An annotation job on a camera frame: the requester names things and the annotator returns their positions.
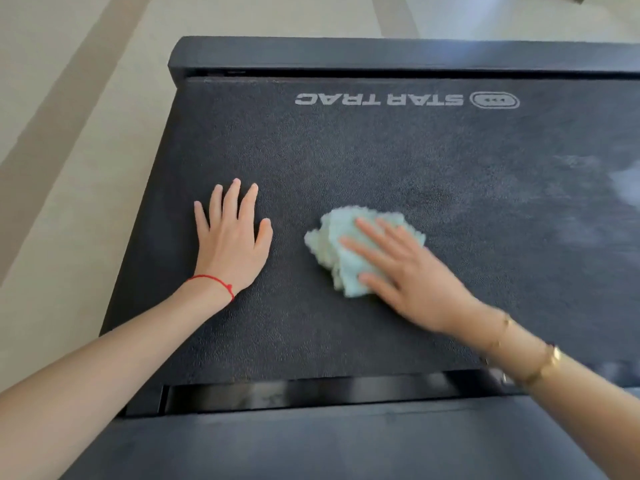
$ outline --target treadmill deck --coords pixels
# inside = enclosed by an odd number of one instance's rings
[[[333,290],[303,236],[344,205],[403,212],[478,298],[576,359],[634,360],[639,84],[187,79],[103,332],[191,275],[193,201],[208,202],[215,184],[226,189],[239,177],[243,194],[260,185],[257,221],[272,220],[268,263],[147,387],[479,367],[468,349],[419,330],[377,298]]]

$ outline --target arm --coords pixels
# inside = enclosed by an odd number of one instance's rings
[[[374,250],[352,239],[342,244],[377,266],[391,282],[363,273],[360,280],[398,313],[431,331],[475,348],[522,382],[548,362],[546,343],[523,327],[505,327],[505,313],[477,300],[429,250],[402,227],[378,221],[356,225]],[[500,341],[500,346],[492,346]],[[528,389],[535,401],[613,479],[640,477],[640,400],[564,356]]]
[[[257,186],[238,213],[240,181],[222,204],[211,196],[209,220],[195,203],[200,251],[196,274],[210,274],[238,292],[267,259],[272,230],[265,219],[254,239]],[[199,278],[171,297],[86,346],[62,357],[0,395],[0,465],[3,478],[58,478],[162,363],[231,295]]]

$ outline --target red string bracelet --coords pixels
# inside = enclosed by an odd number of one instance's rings
[[[196,274],[195,276],[190,277],[187,281],[191,281],[191,280],[194,280],[194,279],[196,279],[196,278],[208,278],[208,279],[210,279],[210,280],[217,281],[217,282],[219,282],[222,286],[224,286],[224,287],[227,289],[227,291],[229,291],[229,294],[231,295],[231,301],[233,301],[233,300],[236,298],[236,295],[234,295],[234,292],[233,292],[233,291],[231,291],[231,285],[226,284],[226,283],[225,283],[224,281],[222,281],[221,279],[216,278],[215,276],[210,276],[210,275],[208,275],[208,274]]]

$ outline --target light green cloth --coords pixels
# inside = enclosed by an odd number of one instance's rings
[[[347,235],[352,239],[377,248],[366,235],[356,226],[355,220],[361,217],[370,221],[374,226],[375,219],[382,217],[391,225],[403,225],[415,238],[424,244],[426,236],[416,231],[404,220],[399,212],[378,212],[366,207],[341,207],[333,209],[320,218],[320,229],[313,229],[305,235],[305,244],[316,257],[321,266],[329,269],[333,276],[333,287],[344,291],[347,298],[355,298],[371,293],[371,290],[358,281],[358,275],[363,272],[383,273],[370,265],[357,254],[345,249],[338,242],[341,236]]]

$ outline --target bracelet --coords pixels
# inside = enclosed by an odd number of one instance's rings
[[[551,370],[555,369],[558,366],[560,360],[562,359],[562,352],[560,352],[560,349],[553,344],[549,344],[547,348],[549,350],[549,354],[545,362],[542,364],[542,366],[540,366],[539,370],[535,371],[532,375],[524,379],[520,383],[521,386],[533,386],[540,379],[544,379],[545,377],[547,377],[549,375],[549,372],[551,372]]]
[[[231,301],[233,301],[236,298],[236,295],[234,295],[234,292],[231,291],[231,285],[226,284],[224,281],[222,281],[219,278],[216,278],[215,276],[210,276],[208,274],[196,274],[195,276],[190,277],[187,281],[191,281],[194,280],[196,278],[208,278],[210,280],[213,281],[217,281],[219,282],[222,286],[224,286],[226,288],[227,291],[229,291],[229,294],[231,295]]]
[[[505,313],[504,314],[504,328],[502,329],[502,333],[500,334],[500,337],[498,337],[497,340],[492,341],[489,344],[489,346],[484,350],[484,355],[485,356],[487,354],[489,354],[489,352],[491,352],[491,350],[500,348],[500,346],[502,345],[502,339],[507,334],[507,330],[509,329],[509,327],[511,326],[512,323],[513,323],[513,319],[508,315],[508,313]],[[484,360],[484,363],[486,365],[489,365],[489,361],[487,360],[486,357],[484,357],[483,360]]]

